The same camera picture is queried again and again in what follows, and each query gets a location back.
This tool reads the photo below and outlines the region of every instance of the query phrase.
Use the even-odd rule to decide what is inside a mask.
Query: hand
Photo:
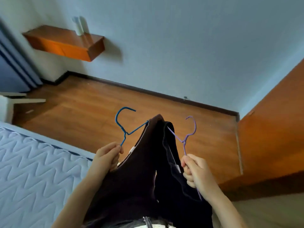
[[[222,194],[205,159],[188,154],[182,157],[181,166],[184,168],[187,184],[192,188],[197,188],[209,203],[210,200]]]
[[[106,174],[117,169],[119,154],[123,154],[123,151],[117,142],[112,142],[97,150],[87,172],[86,181],[98,189]]]

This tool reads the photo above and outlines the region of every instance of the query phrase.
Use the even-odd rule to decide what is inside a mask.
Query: black pants
[[[87,211],[85,227],[107,227],[143,216],[162,217],[177,228],[212,227],[211,206],[187,185],[167,126],[174,131],[161,115],[149,120],[134,151],[105,177]]]

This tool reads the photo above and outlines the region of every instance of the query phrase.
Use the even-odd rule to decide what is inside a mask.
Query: light blue mattress
[[[0,122],[0,227],[50,227],[94,155]]]

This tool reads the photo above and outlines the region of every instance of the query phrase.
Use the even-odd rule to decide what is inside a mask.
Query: garment tag
[[[132,147],[129,151],[129,154],[132,153],[135,148],[136,148],[136,146]]]
[[[175,165],[176,166],[176,168],[178,169],[178,171],[179,171],[179,173],[181,174],[181,169],[179,168],[179,166],[178,165]]]

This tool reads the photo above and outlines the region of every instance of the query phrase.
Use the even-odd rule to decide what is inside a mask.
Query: wooden shelf
[[[104,49],[104,36],[85,33],[77,36],[75,31],[43,25],[23,33],[34,49],[91,62]]]

